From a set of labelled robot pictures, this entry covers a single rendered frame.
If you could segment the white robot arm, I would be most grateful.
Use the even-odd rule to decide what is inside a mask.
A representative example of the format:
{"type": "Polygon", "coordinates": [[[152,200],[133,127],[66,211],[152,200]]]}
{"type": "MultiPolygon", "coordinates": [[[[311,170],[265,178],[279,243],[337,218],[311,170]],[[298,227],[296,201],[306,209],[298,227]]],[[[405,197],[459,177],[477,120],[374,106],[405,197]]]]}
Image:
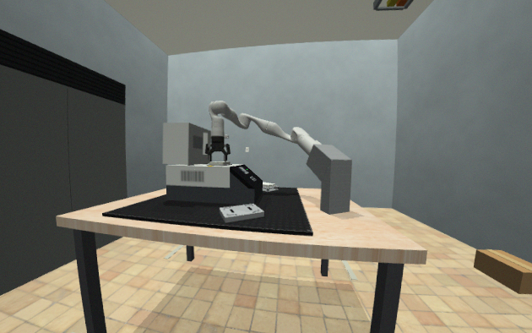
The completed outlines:
{"type": "Polygon", "coordinates": [[[229,135],[226,135],[224,131],[224,119],[221,117],[217,118],[221,112],[223,112],[221,114],[222,117],[229,119],[239,128],[248,129],[250,122],[253,121],[265,134],[270,134],[298,144],[308,155],[310,155],[313,144],[321,145],[321,143],[312,139],[305,134],[303,129],[298,127],[293,128],[291,135],[288,135],[276,123],[252,117],[244,113],[241,113],[238,119],[236,112],[229,108],[224,101],[214,101],[209,104],[209,113],[212,120],[211,136],[223,136],[225,139],[229,139],[229,135]]]}

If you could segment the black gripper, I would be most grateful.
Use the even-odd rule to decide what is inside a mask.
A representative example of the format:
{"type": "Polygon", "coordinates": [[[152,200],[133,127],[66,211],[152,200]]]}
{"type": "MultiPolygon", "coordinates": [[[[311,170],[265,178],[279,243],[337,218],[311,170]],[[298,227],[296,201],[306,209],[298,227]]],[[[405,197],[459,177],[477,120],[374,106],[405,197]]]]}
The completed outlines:
{"type": "Polygon", "coordinates": [[[223,136],[211,136],[211,145],[206,144],[205,147],[205,154],[209,156],[209,161],[212,161],[212,154],[215,151],[221,151],[224,154],[224,161],[227,161],[227,155],[231,153],[230,151],[230,145],[224,144],[225,143],[225,137],[223,136]],[[211,150],[209,150],[211,146],[211,150]],[[225,152],[224,147],[226,147],[227,152],[225,152]],[[212,151],[212,153],[211,153],[212,151]],[[211,153],[211,154],[210,154],[211,153]]]}

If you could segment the white thermal cycler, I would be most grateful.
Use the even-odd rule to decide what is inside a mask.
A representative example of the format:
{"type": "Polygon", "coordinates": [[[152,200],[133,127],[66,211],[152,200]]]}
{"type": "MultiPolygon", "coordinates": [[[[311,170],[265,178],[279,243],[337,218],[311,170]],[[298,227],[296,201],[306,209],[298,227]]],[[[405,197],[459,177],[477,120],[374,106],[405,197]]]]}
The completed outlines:
{"type": "Polygon", "coordinates": [[[191,123],[163,123],[163,164],[177,164],[166,166],[166,200],[256,204],[263,180],[246,165],[209,164],[205,147],[210,141],[208,129],[191,123]]]}

